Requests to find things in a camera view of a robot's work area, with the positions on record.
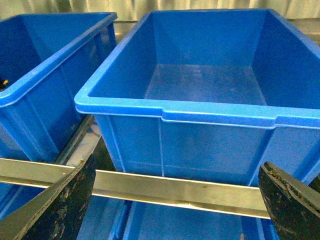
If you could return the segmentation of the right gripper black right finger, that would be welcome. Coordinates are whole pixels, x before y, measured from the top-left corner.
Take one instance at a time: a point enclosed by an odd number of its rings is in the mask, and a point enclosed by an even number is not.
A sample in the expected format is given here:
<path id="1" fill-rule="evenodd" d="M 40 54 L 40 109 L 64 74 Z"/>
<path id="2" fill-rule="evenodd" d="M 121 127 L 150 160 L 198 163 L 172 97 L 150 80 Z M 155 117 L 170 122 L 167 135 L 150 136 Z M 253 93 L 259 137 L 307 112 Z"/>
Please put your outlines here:
<path id="1" fill-rule="evenodd" d="M 320 177 L 306 185 L 271 162 L 259 168 L 258 184 L 281 240 L 320 238 Z"/>

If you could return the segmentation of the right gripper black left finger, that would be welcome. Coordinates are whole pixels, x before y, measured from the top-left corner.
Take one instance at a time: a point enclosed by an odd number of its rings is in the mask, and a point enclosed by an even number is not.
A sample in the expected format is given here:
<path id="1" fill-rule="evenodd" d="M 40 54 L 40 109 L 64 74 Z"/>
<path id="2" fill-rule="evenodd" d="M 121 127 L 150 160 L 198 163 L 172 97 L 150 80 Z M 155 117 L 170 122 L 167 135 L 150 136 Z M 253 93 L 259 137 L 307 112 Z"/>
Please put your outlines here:
<path id="1" fill-rule="evenodd" d="M 97 161 L 89 156 L 0 221 L 2 240 L 75 240 L 90 204 Z"/>

